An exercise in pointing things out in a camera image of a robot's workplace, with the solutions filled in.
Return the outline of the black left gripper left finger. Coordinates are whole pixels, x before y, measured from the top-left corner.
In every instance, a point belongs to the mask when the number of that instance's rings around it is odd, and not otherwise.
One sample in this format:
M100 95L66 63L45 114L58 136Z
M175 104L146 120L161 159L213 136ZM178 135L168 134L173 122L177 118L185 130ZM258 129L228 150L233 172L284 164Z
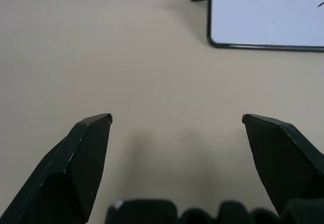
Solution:
M86 224L101 183L112 115L91 116L40 161L0 224Z

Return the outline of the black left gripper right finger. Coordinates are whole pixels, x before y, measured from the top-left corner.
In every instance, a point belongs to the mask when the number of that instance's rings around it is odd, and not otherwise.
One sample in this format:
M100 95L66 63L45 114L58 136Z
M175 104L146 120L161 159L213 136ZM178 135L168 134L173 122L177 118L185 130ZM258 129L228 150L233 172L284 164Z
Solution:
M290 123L244 114L256 170L281 215L293 199L324 200L324 154Z

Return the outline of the small black-framed whiteboard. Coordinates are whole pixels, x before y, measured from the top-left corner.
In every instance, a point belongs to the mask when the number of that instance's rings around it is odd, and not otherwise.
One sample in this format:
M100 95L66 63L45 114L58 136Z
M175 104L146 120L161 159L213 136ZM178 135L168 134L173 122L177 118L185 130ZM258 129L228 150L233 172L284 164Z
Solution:
M324 0L207 2L207 40L219 49L324 52Z

